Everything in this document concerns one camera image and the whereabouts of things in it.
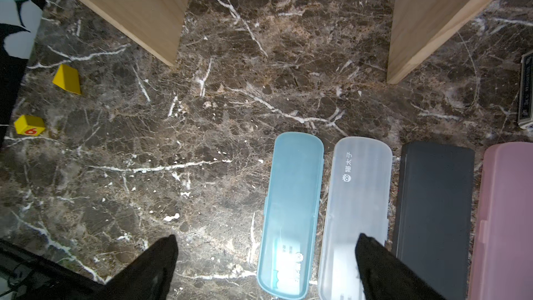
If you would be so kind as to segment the pink pencil case top shelf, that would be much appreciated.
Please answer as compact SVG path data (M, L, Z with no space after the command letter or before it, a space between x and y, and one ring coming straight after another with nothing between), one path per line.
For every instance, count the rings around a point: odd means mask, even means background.
M532 298L530 142L484 153L468 298Z

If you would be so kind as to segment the dark grey pencil case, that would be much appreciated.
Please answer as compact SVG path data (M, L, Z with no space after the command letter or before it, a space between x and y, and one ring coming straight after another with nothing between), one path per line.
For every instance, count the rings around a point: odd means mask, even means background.
M403 146L393 253L445 299L465 299L473 150L434 142Z

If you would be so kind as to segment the light blue pencil case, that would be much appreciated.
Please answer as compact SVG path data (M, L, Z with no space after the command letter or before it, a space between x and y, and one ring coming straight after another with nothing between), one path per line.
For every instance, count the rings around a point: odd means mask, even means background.
M286 132L274 144L257 280L280 299L304 299L314 262L323 176L322 141Z

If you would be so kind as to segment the small black white card box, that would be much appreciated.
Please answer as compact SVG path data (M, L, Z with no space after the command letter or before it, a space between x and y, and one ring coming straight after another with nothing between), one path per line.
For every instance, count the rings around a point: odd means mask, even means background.
M521 80L517 122L521 129L532 128L532 51L521 57Z

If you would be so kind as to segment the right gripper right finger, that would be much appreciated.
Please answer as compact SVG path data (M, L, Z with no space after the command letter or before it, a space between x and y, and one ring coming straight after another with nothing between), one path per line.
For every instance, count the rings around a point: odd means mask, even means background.
M373 237L359 235L355 258L367 299L444 300Z

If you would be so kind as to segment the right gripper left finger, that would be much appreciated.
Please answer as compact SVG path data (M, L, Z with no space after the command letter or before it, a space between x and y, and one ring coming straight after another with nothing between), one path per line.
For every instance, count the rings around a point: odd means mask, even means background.
M166 299L178 258L176 237L162 237L92 299Z

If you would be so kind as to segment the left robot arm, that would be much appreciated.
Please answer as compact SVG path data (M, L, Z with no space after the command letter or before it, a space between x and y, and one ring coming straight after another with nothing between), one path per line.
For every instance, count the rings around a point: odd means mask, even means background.
M1 241L2 299L91 299L104 285Z

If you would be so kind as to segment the yellow triangular block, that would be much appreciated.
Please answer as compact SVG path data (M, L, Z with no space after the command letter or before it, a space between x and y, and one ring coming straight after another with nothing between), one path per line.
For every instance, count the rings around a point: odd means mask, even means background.
M81 95L79 71L65 64L61 64L52 80L52 83L61 89Z

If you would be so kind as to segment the white pencil case top shelf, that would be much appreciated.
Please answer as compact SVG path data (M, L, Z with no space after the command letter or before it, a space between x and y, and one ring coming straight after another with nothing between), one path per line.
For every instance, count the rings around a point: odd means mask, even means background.
M359 235L384 244L393 154L383 142L346 137L335 146L318 274L320 299L364 299Z

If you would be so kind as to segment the yellow numbered block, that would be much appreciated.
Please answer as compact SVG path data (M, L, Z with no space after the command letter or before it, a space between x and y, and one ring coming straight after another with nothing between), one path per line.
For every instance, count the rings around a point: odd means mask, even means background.
M23 136L39 136L46 130L44 120L33 115L22 115L15 122L17 134Z

